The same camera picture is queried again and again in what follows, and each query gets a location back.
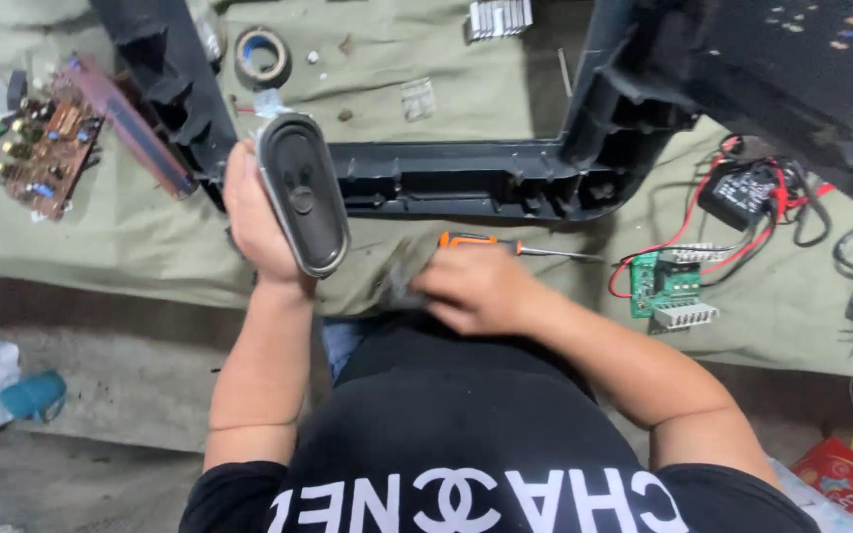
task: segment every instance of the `screwdriver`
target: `screwdriver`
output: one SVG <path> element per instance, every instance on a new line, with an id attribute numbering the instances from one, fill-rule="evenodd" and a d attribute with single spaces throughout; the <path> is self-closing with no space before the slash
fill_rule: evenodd
<path id="1" fill-rule="evenodd" d="M 557 251 L 553 249 L 527 248 L 522 246 L 521 241 L 508 241 L 488 235 L 456 233 L 452 231 L 444 231 L 444 233 L 440 235 L 441 247 L 455 247 L 459 245 L 503 245 L 504 247 L 509 248 L 509 251 L 513 255 L 560 255 L 563 257 L 573 257 L 575 259 L 590 259 L 594 261 L 604 260 L 600 255 L 574 253 L 571 251 Z"/>

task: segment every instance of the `red box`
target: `red box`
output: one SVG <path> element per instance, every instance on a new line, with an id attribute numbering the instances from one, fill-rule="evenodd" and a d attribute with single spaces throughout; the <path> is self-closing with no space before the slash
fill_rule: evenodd
<path id="1" fill-rule="evenodd" d="M 853 452 L 830 437 L 791 467 L 805 483 L 853 514 Z"/>

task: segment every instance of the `olive green cloth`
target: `olive green cloth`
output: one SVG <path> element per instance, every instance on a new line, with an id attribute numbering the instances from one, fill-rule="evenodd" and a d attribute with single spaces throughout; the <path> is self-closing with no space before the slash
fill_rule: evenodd
<path id="1" fill-rule="evenodd" d="M 468 0 L 282 0 L 228 6 L 222 19 L 230 45 L 252 24 L 278 30 L 295 62 L 292 79 L 281 94 L 289 105 L 311 113 L 329 140 L 532 137 L 539 125 L 530 110 L 565 103 L 552 94 L 541 98 L 539 84 L 547 76 L 529 72 L 540 64 L 553 79 L 557 56 L 528 49 L 518 39 L 465 45 L 462 24 L 467 7 Z M 565 24 L 585 27 L 575 20 Z M 575 35 L 569 39 L 574 42 Z M 115 63 L 112 47 L 85 0 L 0 0 L 1 75 L 20 67 L 33 78 L 47 80 L 47 73 L 73 50 L 96 55 L 108 69 Z M 320 57 L 313 66 L 305 61 L 310 51 Z M 576 52 L 569 52 L 568 58 L 574 67 Z M 238 85 L 231 60 L 230 52 L 219 81 L 227 95 L 237 95 L 240 105 L 246 105 L 251 93 Z M 432 80 L 438 110 L 431 118 L 408 123 L 399 85 L 426 76 Z M 353 117 L 338 121 L 345 109 Z M 245 113 L 236 120 L 240 136 L 259 124 Z M 708 160 L 707 154 L 724 134 L 703 119 L 695 131 L 676 136 L 633 200 L 619 212 L 586 224 L 353 218 L 350 253 L 338 272 L 320 284 L 317 311 L 338 316 L 367 311 L 374 275 L 402 239 L 414 240 L 428 253 L 440 232 L 469 230 L 520 238 L 534 248 L 605 255 L 606 264 L 558 257 L 522 260 L 548 285 L 643 330 L 646 321 L 631 320 L 627 301 L 608 293 L 610 264 L 676 231 L 688 192 L 685 182 L 697 164 Z M 81 178 L 72 209 L 58 224 L 32 222 L 29 212 L 8 200 L 0 188 L 0 276 L 244 307 L 252 272 L 230 247 L 224 233 L 226 217 L 201 191 L 185 201 L 173 201 L 112 131 L 101 134 L 100 144 L 103 161 Z M 722 311 L 716 323 L 660 338 L 709 360 L 853 375 L 853 358 L 848 357 L 853 339 L 842 333 L 849 326 L 844 312 L 853 281 L 836 273 L 830 256 L 834 238 L 853 226 L 853 204 L 837 192 L 823 201 L 835 219 L 833 235 L 823 245 L 795 248 L 791 227 L 779 228 L 766 250 L 741 272 L 725 285 L 705 291 L 705 301 Z M 728 244 L 739 238 L 714 219 L 698 238 L 701 220 L 698 213 L 681 242 Z M 810 225 L 809 234 L 817 229 L 817 219 L 812 220 L 816 224 Z M 616 286 L 627 291 L 626 274 Z"/>

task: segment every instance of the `person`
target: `person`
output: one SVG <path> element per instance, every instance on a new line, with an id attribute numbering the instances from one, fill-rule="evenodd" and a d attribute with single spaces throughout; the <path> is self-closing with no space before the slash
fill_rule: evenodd
<path id="1" fill-rule="evenodd" d="M 705 369 L 540 284 L 501 247 L 437 250 L 412 283 L 428 313 L 368 335 L 297 424 L 315 280 L 251 144 L 231 153 L 225 200 L 258 282 L 181 532 L 818 531 Z M 586 384 L 649 430 L 649 470 Z"/>

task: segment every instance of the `chanel logo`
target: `chanel logo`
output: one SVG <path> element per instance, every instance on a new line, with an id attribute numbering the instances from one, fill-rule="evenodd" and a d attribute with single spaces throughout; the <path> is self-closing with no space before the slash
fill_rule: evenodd
<path id="1" fill-rule="evenodd" d="M 502 517 L 494 509 L 489 509 L 479 518 L 470 520 L 469 512 L 473 508 L 473 491 L 469 487 L 470 479 L 478 481 L 487 489 L 496 487 L 496 480 L 489 474 L 476 468 L 433 468 L 420 474 L 413 481 L 413 487 L 422 490 L 427 483 L 442 479 L 440 492 L 438 494 L 438 503 L 440 504 L 440 514 L 443 516 L 443 521 L 438 522 L 428 517 L 422 511 L 418 512 L 413 517 L 413 522 L 426 533 L 481 533 L 496 525 L 499 518 Z M 453 503 L 450 500 L 453 489 L 456 489 L 460 503 L 453 508 Z"/>

